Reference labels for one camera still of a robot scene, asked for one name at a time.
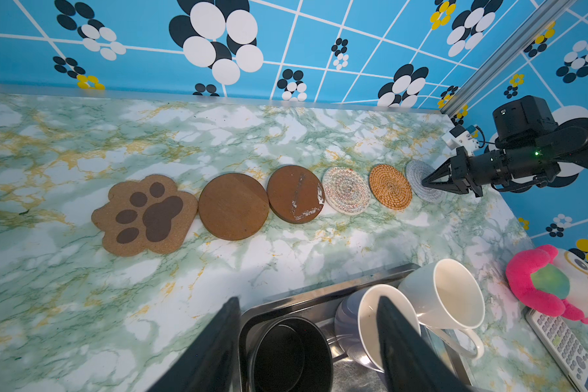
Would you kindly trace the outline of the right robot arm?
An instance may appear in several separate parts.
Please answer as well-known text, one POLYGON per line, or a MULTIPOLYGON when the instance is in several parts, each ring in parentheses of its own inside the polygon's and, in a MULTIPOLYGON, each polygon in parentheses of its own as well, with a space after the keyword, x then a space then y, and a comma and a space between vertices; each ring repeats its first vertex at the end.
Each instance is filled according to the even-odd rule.
POLYGON ((547 102, 535 96, 510 101, 493 111, 496 150, 470 156, 465 147, 421 180, 428 189, 483 196, 544 188, 561 172, 560 163, 588 170, 588 118, 557 123, 547 102))

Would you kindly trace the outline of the scratched brown round coaster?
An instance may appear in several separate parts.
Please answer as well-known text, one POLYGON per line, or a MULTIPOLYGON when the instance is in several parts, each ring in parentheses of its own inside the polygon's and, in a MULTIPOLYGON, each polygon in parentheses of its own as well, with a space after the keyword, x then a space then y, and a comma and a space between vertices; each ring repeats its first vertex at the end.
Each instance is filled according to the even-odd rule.
POLYGON ((273 213, 294 225, 311 222, 325 205, 321 181, 310 170, 297 165, 276 170, 268 181, 266 191, 273 213))

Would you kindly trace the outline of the grey blue knitted coaster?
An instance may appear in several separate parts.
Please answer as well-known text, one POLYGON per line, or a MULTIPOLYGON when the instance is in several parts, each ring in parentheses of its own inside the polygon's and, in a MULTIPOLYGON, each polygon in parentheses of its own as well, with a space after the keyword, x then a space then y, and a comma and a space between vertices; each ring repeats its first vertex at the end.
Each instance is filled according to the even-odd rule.
POLYGON ((429 164, 412 160, 407 163, 405 176, 413 189, 413 192, 422 200, 431 204, 440 204, 444 201, 445 194, 439 189, 431 189, 423 186, 422 180, 434 172, 429 164))

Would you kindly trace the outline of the dark brown round coaster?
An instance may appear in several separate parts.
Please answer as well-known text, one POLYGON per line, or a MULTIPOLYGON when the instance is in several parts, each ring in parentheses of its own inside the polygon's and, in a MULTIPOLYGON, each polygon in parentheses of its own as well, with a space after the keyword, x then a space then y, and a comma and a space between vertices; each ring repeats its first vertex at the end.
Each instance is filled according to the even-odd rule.
POLYGON ((251 176, 226 173, 211 180, 199 197, 199 217, 217 238, 239 241, 257 233, 269 216, 265 188, 251 176))

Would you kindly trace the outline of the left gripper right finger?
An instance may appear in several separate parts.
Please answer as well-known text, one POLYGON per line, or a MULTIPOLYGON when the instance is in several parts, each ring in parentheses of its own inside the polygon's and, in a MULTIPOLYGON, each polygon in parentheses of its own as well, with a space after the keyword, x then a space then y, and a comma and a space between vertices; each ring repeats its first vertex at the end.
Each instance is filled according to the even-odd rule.
POLYGON ((467 391, 388 297, 377 307, 377 331, 389 391, 467 391))

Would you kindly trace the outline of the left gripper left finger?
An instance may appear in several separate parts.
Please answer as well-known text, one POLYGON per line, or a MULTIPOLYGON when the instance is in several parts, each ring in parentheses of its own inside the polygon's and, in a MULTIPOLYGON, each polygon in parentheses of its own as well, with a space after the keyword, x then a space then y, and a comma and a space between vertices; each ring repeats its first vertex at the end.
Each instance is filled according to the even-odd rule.
POLYGON ((240 329, 237 297, 230 298, 151 391, 228 391, 240 329))

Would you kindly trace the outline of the woven rattan coaster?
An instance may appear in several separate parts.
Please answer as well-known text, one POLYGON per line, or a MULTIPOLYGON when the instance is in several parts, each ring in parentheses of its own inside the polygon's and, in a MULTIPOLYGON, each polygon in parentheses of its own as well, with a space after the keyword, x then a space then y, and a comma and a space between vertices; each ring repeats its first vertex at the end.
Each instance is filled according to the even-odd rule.
POLYGON ((401 171, 388 164, 379 164, 368 178, 372 194, 383 206, 404 211, 413 199, 412 188, 401 171))

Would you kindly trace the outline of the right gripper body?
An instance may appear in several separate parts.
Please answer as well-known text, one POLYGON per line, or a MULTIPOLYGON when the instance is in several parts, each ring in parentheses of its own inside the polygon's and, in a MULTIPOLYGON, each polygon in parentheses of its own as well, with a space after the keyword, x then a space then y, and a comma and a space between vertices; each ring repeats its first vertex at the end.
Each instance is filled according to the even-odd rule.
POLYGON ((539 148, 522 147, 468 158, 466 180, 474 194, 483 194, 483 186, 500 193, 523 193, 547 186, 559 173, 560 165, 539 148))

